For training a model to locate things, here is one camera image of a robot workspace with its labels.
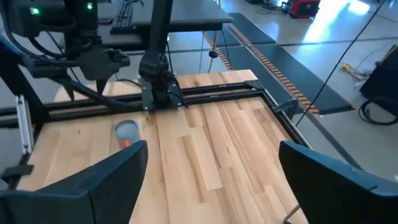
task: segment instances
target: striped tape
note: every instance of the striped tape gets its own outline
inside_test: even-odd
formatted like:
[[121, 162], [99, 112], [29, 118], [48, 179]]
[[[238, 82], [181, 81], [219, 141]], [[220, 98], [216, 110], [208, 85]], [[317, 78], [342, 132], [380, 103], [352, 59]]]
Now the striped tape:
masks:
[[[209, 37], [207, 32], [203, 32], [203, 36], [206, 39], [206, 41], [213, 46], [214, 42], [213, 40]], [[219, 58], [221, 59], [221, 61], [223, 61], [225, 67], [230, 70], [230, 71], [234, 71], [234, 68], [232, 67], [232, 65], [229, 63], [229, 60], [227, 57], [225, 57], [224, 53], [217, 47], [216, 48], [216, 52], [218, 53]]]
[[[259, 49], [253, 47], [252, 43], [250, 40], [242, 34], [242, 32], [234, 26], [234, 24], [229, 24], [230, 28], [235, 32], [236, 35], [238, 35], [241, 40], [251, 49], [251, 51], [254, 53], [254, 55], [260, 59], [262, 64], [268, 68], [268, 70], [271, 71], [271, 73], [291, 92], [293, 95], [296, 96], [300, 104], [305, 108], [308, 109], [308, 107], [311, 105], [311, 101], [309, 101], [301, 92], [299, 89], [297, 89], [293, 83], [289, 81], [288, 78], [284, 76], [284, 74], [279, 71], [279, 69], [272, 64], [272, 62], [265, 56], [263, 55]], [[312, 105], [309, 109], [309, 112], [313, 114], [319, 114], [319, 110]]]

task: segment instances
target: wooden tabletop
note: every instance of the wooden tabletop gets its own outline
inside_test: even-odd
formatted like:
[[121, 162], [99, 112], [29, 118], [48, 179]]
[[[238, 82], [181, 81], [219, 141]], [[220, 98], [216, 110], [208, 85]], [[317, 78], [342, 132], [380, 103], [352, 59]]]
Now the wooden tabletop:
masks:
[[[250, 70], [178, 77], [182, 87], [253, 79]], [[104, 92], [139, 91], [109, 83]], [[56, 101], [65, 100], [60, 90]], [[114, 126], [125, 119], [138, 122], [149, 151], [131, 223], [281, 223], [296, 206], [278, 160], [289, 135], [261, 98], [48, 123], [18, 189], [37, 190], [118, 152]], [[291, 222], [306, 223], [301, 211]]]

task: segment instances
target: yellow cable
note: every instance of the yellow cable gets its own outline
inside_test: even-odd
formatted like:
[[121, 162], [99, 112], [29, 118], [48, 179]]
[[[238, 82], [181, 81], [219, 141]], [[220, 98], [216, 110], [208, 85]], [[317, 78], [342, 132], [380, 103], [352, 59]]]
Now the yellow cable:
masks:
[[[218, 7], [221, 9], [221, 0], [218, 0]], [[212, 47], [212, 49], [213, 49], [213, 51], [216, 51], [216, 46], [217, 46], [217, 40], [218, 40], [218, 33], [219, 33], [219, 31], [214, 31], [214, 42], [213, 42], [213, 47]], [[211, 70], [211, 67], [213, 66], [213, 60], [214, 60], [214, 58], [211, 58], [211, 60], [210, 60], [210, 65], [209, 65], [209, 69], [207, 70], [207, 73], [209, 73], [210, 72], [210, 70]]]

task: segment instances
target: table leg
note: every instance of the table leg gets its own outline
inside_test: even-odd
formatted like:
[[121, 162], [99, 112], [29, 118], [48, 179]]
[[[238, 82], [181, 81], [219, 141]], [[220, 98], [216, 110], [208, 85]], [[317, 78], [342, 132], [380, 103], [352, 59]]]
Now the table leg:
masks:
[[297, 205], [296, 207], [294, 207], [293, 210], [291, 212], [289, 212], [289, 214], [286, 215], [286, 217], [282, 221], [282, 224], [290, 224], [290, 222], [287, 220], [290, 219], [294, 215], [294, 213], [297, 212], [298, 209], [300, 209], [300, 205]]

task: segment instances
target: concrete floor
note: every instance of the concrete floor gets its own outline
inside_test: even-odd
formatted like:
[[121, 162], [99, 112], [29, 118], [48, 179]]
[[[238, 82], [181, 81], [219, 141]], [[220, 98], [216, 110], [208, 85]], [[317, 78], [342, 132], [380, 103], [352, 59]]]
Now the concrete floor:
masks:
[[[286, 15], [258, 14], [256, 11], [260, 8], [244, 0], [224, 0], [221, 3], [226, 12], [244, 14], [323, 80], [327, 78], [341, 54], [377, 7], [373, 1], [322, 0], [317, 17], [310, 20], [291, 19]], [[24, 39], [20, 40], [22, 43], [27, 43]], [[39, 40], [46, 47], [56, 51], [55, 45], [45, 34], [42, 34]], [[171, 50], [198, 50], [172, 54], [177, 75], [207, 71], [210, 62], [207, 50], [203, 51], [200, 66], [201, 42], [200, 32], [170, 34]], [[396, 43], [398, 43], [398, 4], [385, 4], [349, 50], [343, 62], [356, 67], [363, 58], [372, 53], [359, 67], [360, 71], [372, 70], [374, 63], [384, 56], [392, 44]], [[203, 43], [203, 48], [210, 48], [206, 41]], [[141, 57], [131, 56], [132, 65], [123, 68], [118, 73], [119, 78], [135, 78]], [[220, 59], [215, 60], [212, 71], [226, 70]], [[80, 80], [88, 83], [80, 71], [77, 69], [76, 71]], [[59, 86], [48, 80], [34, 80], [28, 73], [26, 75], [42, 101], [51, 102]], [[357, 82], [351, 76], [337, 70], [328, 85], [357, 108], [365, 100], [355, 87]], [[2, 80], [0, 80], [0, 94], [2, 96], [0, 106], [13, 106], [14, 98]], [[377, 106], [373, 106], [371, 112], [376, 117], [384, 114], [388, 116], [386, 111]], [[365, 170], [395, 180], [394, 177], [398, 174], [398, 163], [396, 163], [398, 125], [373, 126], [360, 120], [356, 111], [319, 116], [318, 120]], [[343, 159], [307, 118], [303, 119], [298, 128], [315, 150]], [[17, 131], [0, 130], [0, 145], [3, 146], [0, 148], [0, 173], [5, 167], [17, 164], [19, 160], [20, 145], [17, 134]]]

